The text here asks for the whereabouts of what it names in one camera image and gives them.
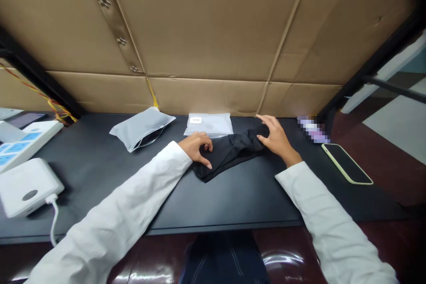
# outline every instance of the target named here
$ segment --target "person's left hand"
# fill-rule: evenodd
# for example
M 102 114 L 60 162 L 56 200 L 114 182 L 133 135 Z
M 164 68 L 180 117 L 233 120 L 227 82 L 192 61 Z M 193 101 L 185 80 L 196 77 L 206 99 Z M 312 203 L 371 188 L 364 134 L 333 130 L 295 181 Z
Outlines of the person's left hand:
M 212 169 L 212 164 L 206 158 L 203 158 L 200 154 L 200 146 L 204 145 L 204 150 L 213 151 L 212 140 L 207 136 L 205 132 L 194 132 L 186 139 L 180 141 L 178 145 L 185 151 L 186 154 L 194 162 L 200 162 L 209 169 Z

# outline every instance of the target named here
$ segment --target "black desk surface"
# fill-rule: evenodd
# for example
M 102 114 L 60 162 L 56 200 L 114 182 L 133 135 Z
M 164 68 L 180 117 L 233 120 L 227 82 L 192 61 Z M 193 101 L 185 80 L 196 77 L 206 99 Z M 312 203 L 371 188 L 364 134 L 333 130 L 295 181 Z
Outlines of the black desk surface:
M 65 185 L 59 195 L 55 233 L 64 235 L 117 186 L 148 163 L 170 141 L 184 138 L 187 117 L 177 117 L 153 144 L 129 153 L 110 129 L 130 115 L 88 114 L 50 140 L 35 158 L 45 159 Z M 260 125 L 256 118 L 231 118 L 234 133 Z M 280 119 L 292 146 L 355 221 L 407 218 L 376 185 L 346 181 L 321 146 L 310 143 L 295 119 Z M 276 155 L 241 163 L 203 183 L 189 169 L 170 194 L 147 234 L 206 232 L 302 225 L 303 220 L 274 175 L 285 169 Z M 25 218 L 0 210 L 0 244 L 49 241 L 53 208 L 44 205 Z

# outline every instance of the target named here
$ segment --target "white sleeve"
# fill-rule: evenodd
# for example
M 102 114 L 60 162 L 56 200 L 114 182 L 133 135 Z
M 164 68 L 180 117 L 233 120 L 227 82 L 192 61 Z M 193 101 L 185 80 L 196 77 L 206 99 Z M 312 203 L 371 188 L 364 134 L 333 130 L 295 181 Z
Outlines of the white sleeve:
M 395 270 L 305 162 L 275 177 L 302 214 L 329 284 L 398 283 Z
M 105 283 L 111 268 L 145 232 L 191 163 L 180 146 L 171 142 L 71 227 L 34 267 L 26 283 Z

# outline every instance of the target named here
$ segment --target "clear plastic bag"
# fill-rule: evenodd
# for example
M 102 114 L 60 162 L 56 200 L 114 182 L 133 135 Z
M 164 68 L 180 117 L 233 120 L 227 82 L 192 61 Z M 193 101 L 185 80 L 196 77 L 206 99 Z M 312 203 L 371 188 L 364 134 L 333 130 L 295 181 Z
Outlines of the clear plastic bag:
M 210 138 L 233 134 L 230 113 L 190 113 L 184 135 L 194 132 L 205 132 Z
M 154 106 L 114 126 L 110 134 L 118 137 L 129 152 L 157 140 L 175 117 L 161 113 Z

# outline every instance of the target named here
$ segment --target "hand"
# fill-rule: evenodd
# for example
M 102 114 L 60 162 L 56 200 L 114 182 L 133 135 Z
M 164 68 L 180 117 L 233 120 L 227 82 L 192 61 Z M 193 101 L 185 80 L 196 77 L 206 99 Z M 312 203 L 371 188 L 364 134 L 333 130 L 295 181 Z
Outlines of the hand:
M 256 116 L 269 128 L 269 137 L 265 138 L 258 135 L 257 138 L 259 141 L 273 153 L 279 155 L 284 160 L 287 167 L 291 167 L 292 165 L 302 162 L 300 154 L 297 153 L 290 145 L 284 129 L 278 120 L 270 115 L 257 114 Z
M 194 162 L 200 162 L 204 164 L 209 169 L 212 169 L 212 164 L 206 158 L 203 158 L 200 154 L 200 146 L 204 145 L 204 150 L 209 149 L 210 152 L 213 151 L 212 140 L 207 136 L 205 132 L 194 132 L 186 139 L 180 141 L 178 145 L 185 151 L 186 154 Z

